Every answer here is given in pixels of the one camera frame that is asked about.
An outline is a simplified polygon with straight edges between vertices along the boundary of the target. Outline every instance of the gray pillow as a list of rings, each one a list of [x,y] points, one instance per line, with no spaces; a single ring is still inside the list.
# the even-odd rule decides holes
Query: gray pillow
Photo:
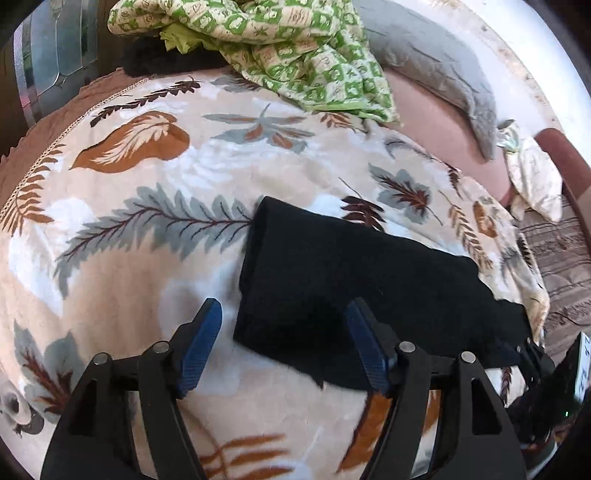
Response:
[[[376,59],[466,112],[482,154],[494,158],[495,97],[470,47],[392,0],[353,0],[353,4]]]

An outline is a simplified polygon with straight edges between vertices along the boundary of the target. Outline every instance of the bed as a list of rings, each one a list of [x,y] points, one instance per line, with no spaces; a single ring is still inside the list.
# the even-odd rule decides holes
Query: bed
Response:
[[[532,338],[542,339],[550,300],[504,209],[512,192],[501,149],[487,162],[457,108],[386,75],[401,127],[305,113],[230,70],[139,80],[117,70],[2,158],[0,365],[30,412],[10,424],[21,436],[9,446],[34,478],[93,355],[142,352],[207,297],[222,303],[224,324],[181,410],[209,477],[359,478],[389,401],[319,388],[232,342],[242,244],[263,195],[338,218],[356,199],[362,223],[470,257],[495,298],[524,305]],[[391,188],[378,178],[408,182],[420,201],[378,201]],[[510,264],[508,249],[517,253]],[[488,374],[506,404],[524,390],[516,367]],[[432,392],[431,411],[438,405]],[[436,429],[429,412],[417,473]],[[30,425],[38,416],[39,432]],[[142,471],[154,476],[138,413],[134,435]]]

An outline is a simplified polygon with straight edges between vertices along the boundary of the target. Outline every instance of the folded black fabric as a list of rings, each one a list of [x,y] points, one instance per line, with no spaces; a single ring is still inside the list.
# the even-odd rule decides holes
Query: folded black fabric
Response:
[[[234,339],[347,388],[369,383],[343,320],[362,297],[379,322],[432,355],[519,363],[531,337],[523,305],[495,300],[466,257],[265,197],[250,227]]]

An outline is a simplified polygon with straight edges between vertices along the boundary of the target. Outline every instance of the green patterned cloth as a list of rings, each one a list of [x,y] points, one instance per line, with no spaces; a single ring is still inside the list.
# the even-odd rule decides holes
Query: green patterned cloth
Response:
[[[388,81],[351,0],[120,0],[117,35],[183,24],[240,74],[304,110],[398,121]],[[164,30],[168,41],[174,41]]]

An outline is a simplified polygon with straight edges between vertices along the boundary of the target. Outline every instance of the beige blanket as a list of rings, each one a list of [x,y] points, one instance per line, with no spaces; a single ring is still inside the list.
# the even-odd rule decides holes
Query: beige blanket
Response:
[[[482,186],[373,121],[305,113],[213,71],[142,80],[98,105],[2,208],[8,379],[55,422],[95,353],[138,354],[215,297],[222,330],[181,405],[210,478],[359,478],[387,401],[320,389],[232,341],[242,244],[263,195],[471,257],[540,339],[539,270]],[[491,378],[501,390],[500,372]],[[153,474],[141,438],[138,450]]]

